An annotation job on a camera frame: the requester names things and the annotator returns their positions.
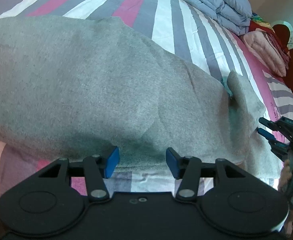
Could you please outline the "folded blue-grey quilt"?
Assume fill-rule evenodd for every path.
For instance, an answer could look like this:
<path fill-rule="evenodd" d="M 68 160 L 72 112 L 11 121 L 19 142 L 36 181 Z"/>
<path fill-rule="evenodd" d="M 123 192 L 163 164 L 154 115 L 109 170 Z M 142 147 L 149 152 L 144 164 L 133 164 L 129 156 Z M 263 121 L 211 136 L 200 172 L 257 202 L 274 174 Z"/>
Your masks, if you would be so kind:
<path fill-rule="evenodd" d="M 238 36 L 249 32 L 252 9 L 248 0 L 184 1 Z"/>

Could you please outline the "colourful folded blanket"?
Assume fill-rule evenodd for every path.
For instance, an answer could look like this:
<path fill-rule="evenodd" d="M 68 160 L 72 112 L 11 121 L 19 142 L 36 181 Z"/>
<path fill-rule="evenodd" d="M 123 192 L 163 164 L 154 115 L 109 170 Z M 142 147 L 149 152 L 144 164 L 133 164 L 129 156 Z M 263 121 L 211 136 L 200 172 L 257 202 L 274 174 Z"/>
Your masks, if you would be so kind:
<path fill-rule="evenodd" d="M 276 48 L 276 51 L 280 53 L 283 61 L 288 64 L 290 60 L 288 49 L 290 30 L 282 23 L 276 24 L 275 27 L 276 29 L 274 30 L 269 22 L 264 21 L 255 12 L 252 13 L 249 32 L 261 31 L 262 33 L 266 34 L 271 44 Z"/>

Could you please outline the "striped pillow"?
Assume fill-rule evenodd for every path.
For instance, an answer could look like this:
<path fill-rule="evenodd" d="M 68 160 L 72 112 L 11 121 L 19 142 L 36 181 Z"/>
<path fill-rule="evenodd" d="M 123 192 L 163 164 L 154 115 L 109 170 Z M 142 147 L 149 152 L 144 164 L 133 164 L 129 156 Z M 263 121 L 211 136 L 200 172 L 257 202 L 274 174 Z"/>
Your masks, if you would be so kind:
<path fill-rule="evenodd" d="M 263 74 L 274 97 L 278 113 L 280 116 L 293 120 L 293 93 L 291 89 L 269 73 L 263 71 Z"/>

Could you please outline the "grey pants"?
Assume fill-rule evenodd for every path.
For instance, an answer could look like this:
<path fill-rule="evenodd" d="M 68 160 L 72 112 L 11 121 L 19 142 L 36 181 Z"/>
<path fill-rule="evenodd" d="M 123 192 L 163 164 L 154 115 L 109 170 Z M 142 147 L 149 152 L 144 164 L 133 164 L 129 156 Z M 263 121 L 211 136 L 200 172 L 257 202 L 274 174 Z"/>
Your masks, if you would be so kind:
<path fill-rule="evenodd" d="M 119 170 L 162 170 L 171 147 L 277 178 L 256 131 L 265 113 L 248 79 L 224 86 L 119 18 L 0 19 L 0 141 L 41 158 L 117 146 Z"/>

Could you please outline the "folded pink quilt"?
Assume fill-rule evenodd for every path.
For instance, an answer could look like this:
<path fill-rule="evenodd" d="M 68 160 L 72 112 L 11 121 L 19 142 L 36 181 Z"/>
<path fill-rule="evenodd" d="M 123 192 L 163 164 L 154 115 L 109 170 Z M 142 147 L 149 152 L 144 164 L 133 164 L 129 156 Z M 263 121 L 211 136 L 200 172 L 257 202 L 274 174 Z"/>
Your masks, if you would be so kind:
<path fill-rule="evenodd" d="M 273 36 L 264 31 L 251 31 L 241 37 L 247 49 L 261 61 L 268 70 L 279 77 L 287 74 L 289 56 L 282 50 Z"/>

